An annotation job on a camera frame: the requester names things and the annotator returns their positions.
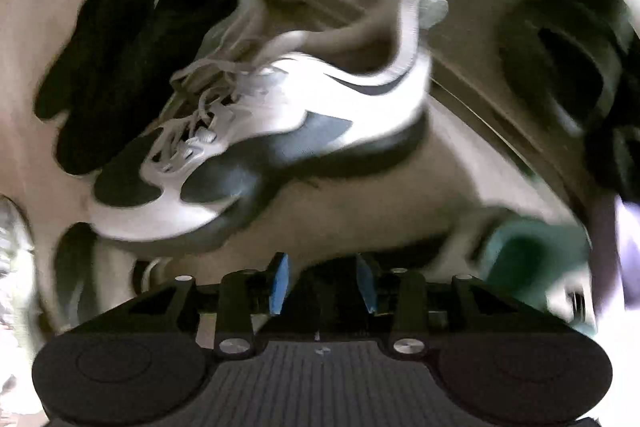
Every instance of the screw head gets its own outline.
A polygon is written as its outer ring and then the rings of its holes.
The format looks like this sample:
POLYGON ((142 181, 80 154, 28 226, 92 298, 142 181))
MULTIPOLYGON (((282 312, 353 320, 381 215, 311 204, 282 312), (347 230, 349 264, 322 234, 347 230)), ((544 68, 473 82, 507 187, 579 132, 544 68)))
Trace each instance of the screw head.
POLYGON ((220 351, 227 355, 239 355, 249 350, 251 345, 244 339, 225 339, 218 344, 220 351))
POLYGON ((419 339, 399 339, 394 342, 394 349, 402 355, 417 355, 424 351, 424 342, 419 339))

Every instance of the black sole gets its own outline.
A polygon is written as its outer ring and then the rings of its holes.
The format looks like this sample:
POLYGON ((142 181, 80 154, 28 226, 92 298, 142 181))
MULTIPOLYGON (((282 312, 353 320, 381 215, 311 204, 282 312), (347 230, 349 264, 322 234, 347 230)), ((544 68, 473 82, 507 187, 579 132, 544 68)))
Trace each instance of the black sole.
POLYGON ((180 257, 216 250, 236 232, 245 229, 292 179, 312 176, 352 178, 379 174, 409 158, 420 147, 427 134, 428 118, 423 113, 414 124, 392 136, 313 158, 293 169, 281 172, 277 178, 261 180, 244 193, 220 216, 193 232, 157 241, 130 242, 107 239, 121 250, 140 259, 180 257))

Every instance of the shoe heel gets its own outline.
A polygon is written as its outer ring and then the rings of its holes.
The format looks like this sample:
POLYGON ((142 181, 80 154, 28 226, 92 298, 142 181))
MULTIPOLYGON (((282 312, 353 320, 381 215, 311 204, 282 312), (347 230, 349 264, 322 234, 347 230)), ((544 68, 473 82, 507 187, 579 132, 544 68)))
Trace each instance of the shoe heel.
POLYGON ((323 157, 313 163, 307 175, 351 178, 387 171, 409 158, 420 147, 427 127, 428 120, 424 112, 415 123, 397 134, 323 157))

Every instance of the ribbed rubber surface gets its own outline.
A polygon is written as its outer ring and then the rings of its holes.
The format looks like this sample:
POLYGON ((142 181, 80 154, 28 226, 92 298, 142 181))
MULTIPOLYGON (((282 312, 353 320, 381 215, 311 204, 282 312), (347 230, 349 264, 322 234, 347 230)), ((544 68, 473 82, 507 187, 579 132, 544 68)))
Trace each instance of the ribbed rubber surface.
MULTIPOLYGON (((50 427, 66 427, 54 420, 50 427)), ((481 427, 418 362, 399 362, 373 341, 271 342, 260 356, 220 365, 162 427, 481 427)))

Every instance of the shoelace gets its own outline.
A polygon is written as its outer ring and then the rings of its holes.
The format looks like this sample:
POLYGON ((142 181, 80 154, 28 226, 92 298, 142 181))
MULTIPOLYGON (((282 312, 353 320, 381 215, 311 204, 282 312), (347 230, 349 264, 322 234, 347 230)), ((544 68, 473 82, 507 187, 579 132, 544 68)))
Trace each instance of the shoelace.
MULTIPOLYGON (((233 31, 235 31, 235 26, 238 25, 238 22, 242 22, 242 20, 236 20, 232 23, 231 26, 229 26, 229 28, 222 35, 220 42, 218 43, 218 45, 213 51, 209 52, 206 56, 202 58, 198 58, 197 60, 194 60, 187 67, 182 68, 181 70, 175 71, 175 73, 172 74, 171 78, 169 79, 169 84, 171 84, 172 89, 177 94, 181 95, 181 97, 183 97, 185 100, 193 104, 194 107, 197 107, 198 105, 198 98, 188 89, 186 89, 184 87, 184 84, 186 84, 189 81, 189 79, 193 74, 195 74, 197 71, 200 71, 203 68, 209 68, 213 66, 218 69, 217 71, 211 72, 211 78, 212 78, 212 81, 214 81, 216 77, 219 76, 220 73, 225 72, 222 70, 222 68, 220 68, 220 64, 238 64, 238 62, 231 62, 229 60, 223 60, 221 58, 218 58, 220 51, 222 51, 222 49, 224 49, 226 45, 226 41, 228 40, 229 35, 232 34, 233 31)), ((245 39, 243 42, 245 46, 249 46, 251 44, 262 45, 264 44, 264 38, 251 37, 251 38, 245 39)))
POLYGON ((252 91, 242 90, 238 83, 239 78, 254 74, 250 71, 250 65, 212 58, 206 59, 206 65, 215 65, 223 73, 222 81, 216 81, 215 85, 204 90, 193 114, 184 118, 182 125, 166 136, 159 157, 159 166, 163 170, 171 167, 172 160, 179 153, 183 160, 188 159, 193 153, 191 145, 195 142, 212 143, 217 138, 217 134, 211 128, 214 119, 232 116, 232 112, 223 102, 230 100, 229 105, 232 105, 242 95, 250 94, 252 91))

